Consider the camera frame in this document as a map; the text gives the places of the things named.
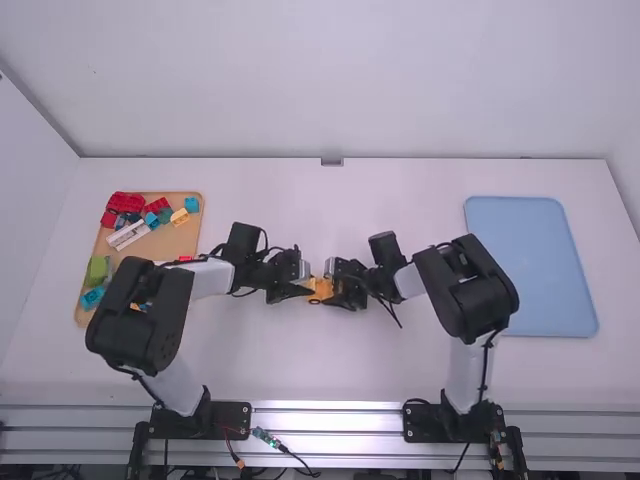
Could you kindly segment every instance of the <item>light blue mat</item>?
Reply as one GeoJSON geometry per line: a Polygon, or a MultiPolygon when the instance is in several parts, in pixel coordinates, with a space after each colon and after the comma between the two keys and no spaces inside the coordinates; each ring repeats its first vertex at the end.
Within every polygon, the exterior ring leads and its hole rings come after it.
{"type": "Polygon", "coordinates": [[[520,310],[506,335],[592,337],[598,319],[562,205],[552,198],[471,197],[467,227],[513,281],[520,310]]]}

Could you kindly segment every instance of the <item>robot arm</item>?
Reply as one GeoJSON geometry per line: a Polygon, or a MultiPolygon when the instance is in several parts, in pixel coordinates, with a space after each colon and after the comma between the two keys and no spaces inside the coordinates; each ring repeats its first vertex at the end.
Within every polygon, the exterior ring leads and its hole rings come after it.
{"type": "Polygon", "coordinates": [[[277,248],[265,261],[269,249],[257,250],[262,231],[234,223],[228,241],[217,248],[219,256],[212,252],[160,265],[126,257],[87,328],[89,351],[132,375],[165,409],[196,416],[209,393],[178,354],[189,302],[242,287],[265,290],[269,304],[311,292],[300,285],[309,265],[298,247],[277,248]]]}
{"type": "Polygon", "coordinates": [[[475,235],[413,255],[394,275],[403,299],[427,293],[440,324],[451,336],[444,395],[460,415],[489,397],[499,334],[519,307],[518,293],[475,235]]]}

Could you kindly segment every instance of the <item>white table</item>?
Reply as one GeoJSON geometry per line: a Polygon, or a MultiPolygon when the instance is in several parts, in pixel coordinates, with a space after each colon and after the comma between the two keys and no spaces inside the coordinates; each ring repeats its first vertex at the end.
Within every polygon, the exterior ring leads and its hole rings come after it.
{"type": "MultiPolygon", "coordinates": [[[[367,238],[381,231],[394,230],[407,256],[466,233],[471,195],[558,199],[600,331],[588,340],[504,338],[494,398],[523,428],[533,468],[640,470],[640,440],[629,436],[640,434],[640,245],[601,160],[346,159],[341,168],[318,159],[84,160],[0,367],[0,420],[17,428],[0,438],[0,461],[125,463],[133,425],[148,414],[141,389],[90,354],[72,320],[114,190],[198,190],[201,251],[238,220],[265,228],[272,245],[299,244],[316,274],[333,255],[370,264],[367,238]],[[615,435],[601,441],[605,434],[615,435]]],[[[403,330],[374,303],[354,314],[303,299],[267,306],[262,294],[209,298],[192,305],[181,353],[214,398],[254,401],[262,409],[254,425],[290,435],[312,464],[448,468],[460,447],[404,444],[397,413],[406,398],[438,399],[447,335],[426,296],[396,310],[403,330]]],[[[173,443],[174,462],[230,461],[219,442],[173,443]]],[[[255,442],[238,448],[255,462],[286,463],[255,442]]],[[[464,466],[485,468],[484,449],[474,448],[464,466]]],[[[152,442],[150,461],[161,461],[160,449],[152,442]]]]}

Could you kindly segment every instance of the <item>wooden tray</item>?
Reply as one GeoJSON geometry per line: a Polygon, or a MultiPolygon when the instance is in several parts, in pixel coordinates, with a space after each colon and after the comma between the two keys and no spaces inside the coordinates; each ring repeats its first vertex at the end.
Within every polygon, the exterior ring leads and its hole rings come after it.
{"type": "MultiPolygon", "coordinates": [[[[169,205],[173,211],[179,210],[184,207],[185,197],[196,197],[200,202],[200,212],[190,213],[189,221],[183,223],[179,227],[174,227],[171,223],[167,225],[160,225],[153,232],[149,232],[140,240],[132,243],[126,248],[123,248],[118,252],[115,248],[111,248],[107,244],[107,236],[112,234],[115,230],[110,228],[104,228],[100,225],[100,218],[96,221],[100,226],[96,242],[93,246],[93,252],[91,255],[110,255],[111,260],[114,262],[117,268],[120,265],[120,261],[124,257],[136,256],[148,258],[150,260],[175,260],[181,255],[196,255],[198,249],[198,236],[200,235],[200,223],[202,221],[202,213],[204,211],[204,201],[202,195],[197,192],[127,192],[127,193],[140,193],[146,203],[153,202],[160,197],[166,197],[169,201],[169,205]]],[[[86,328],[91,321],[94,310],[85,312],[80,305],[80,297],[90,290],[84,286],[84,274],[82,278],[82,289],[78,296],[78,303],[74,313],[74,319],[80,328],[86,328]]]]}

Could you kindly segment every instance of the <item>connector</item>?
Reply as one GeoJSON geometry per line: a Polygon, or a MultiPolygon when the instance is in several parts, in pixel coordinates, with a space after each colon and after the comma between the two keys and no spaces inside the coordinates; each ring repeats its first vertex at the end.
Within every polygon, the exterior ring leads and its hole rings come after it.
{"type": "Polygon", "coordinates": [[[276,450],[280,450],[283,453],[287,453],[287,452],[285,452],[285,450],[282,450],[282,448],[287,449],[287,447],[282,445],[282,442],[280,440],[278,440],[276,437],[271,435],[266,430],[263,430],[261,427],[254,428],[251,431],[251,434],[254,437],[259,438],[260,440],[262,440],[264,443],[268,444],[271,448],[275,448],[276,450]]]}

